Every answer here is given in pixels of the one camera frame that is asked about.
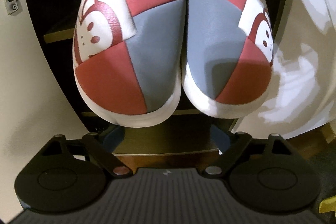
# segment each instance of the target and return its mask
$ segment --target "shoe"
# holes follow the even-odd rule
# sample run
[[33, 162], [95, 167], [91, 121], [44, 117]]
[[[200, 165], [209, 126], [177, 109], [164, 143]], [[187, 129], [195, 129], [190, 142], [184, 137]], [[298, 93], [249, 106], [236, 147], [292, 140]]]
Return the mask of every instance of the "shoe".
[[184, 91], [201, 112], [243, 117], [265, 101], [273, 38], [265, 0], [187, 0]]
[[85, 103], [125, 127], [166, 120], [181, 93], [185, 0], [82, 0], [73, 68]]

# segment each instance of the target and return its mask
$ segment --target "bear face print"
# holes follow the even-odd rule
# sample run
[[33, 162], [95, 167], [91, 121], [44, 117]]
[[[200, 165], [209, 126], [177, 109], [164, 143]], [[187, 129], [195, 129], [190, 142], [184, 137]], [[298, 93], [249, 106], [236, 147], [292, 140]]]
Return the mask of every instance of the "bear face print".
[[84, 0], [73, 39], [77, 64], [121, 41], [121, 27], [114, 11], [104, 2]]
[[249, 39], [263, 52], [268, 62], [273, 60], [273, 37], [267, 10], [259, 13], [252, 25]]

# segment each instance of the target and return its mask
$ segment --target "red oval eye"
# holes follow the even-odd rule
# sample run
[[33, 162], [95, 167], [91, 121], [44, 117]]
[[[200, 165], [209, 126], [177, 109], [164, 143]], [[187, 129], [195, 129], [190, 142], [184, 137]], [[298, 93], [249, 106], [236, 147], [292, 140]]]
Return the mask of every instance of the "red oval eye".
[[86, 29], [89, 32], [92, 30], [92, 28], [93, 28], [93, 22], [90, 22]]
[[100, 37], [92, 37], [91, 38], [91, 43], [92, 44], [96, 44], [96, 43], [98, 43], [100, 41]]

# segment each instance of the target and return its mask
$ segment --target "white sole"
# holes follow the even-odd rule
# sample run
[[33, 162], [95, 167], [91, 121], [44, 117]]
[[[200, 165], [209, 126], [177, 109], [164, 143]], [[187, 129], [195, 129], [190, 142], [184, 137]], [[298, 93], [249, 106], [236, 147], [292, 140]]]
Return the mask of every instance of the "white sole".
[[191, 75], [186, 57], [182, 59], [182, 85], [191, 103], [204, 114], [220, 119], [235, 119], [244, 117], [258, 109], [265, 101], [268, 88], [262, 96], [251, 103], [243, 105], [228, 105], [216, 102], [206, 96], [196, 85]]
[[181, 71], [179, 69], [176, 74], [174, 92], [161, 108], [146, 114], [125, 115], [106, 110], [101, 106], [97, 105], [82, 90], [80, 84], [78, 83], [76, 74], [75, 74], [75, 80], [79, 93], [82, 96], [84, 102], [94, 113], [96, 113], [99, 117], [110, 123], [120, 125], [123, 127], [132, 127], [132, 128], [151, 127], [161, 122], [164, 122], [175, 111], [177, 105], [179, 104], [181, 96]]

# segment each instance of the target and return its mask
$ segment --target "white cabinet door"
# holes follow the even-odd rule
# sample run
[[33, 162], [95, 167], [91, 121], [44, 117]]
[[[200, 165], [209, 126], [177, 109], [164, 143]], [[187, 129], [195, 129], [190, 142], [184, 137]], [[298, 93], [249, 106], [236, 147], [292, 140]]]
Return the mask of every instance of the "white cabinet door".
[[6, 12], [0, 0], [0, 219], [21, 211], [16, 175], [55, 134], [87, 133], [56, 82], [43, 55], [26, 0]]
[[335, 3], [286, 0], [268, 98], [234, 131], [291, 138], [336, 118]]

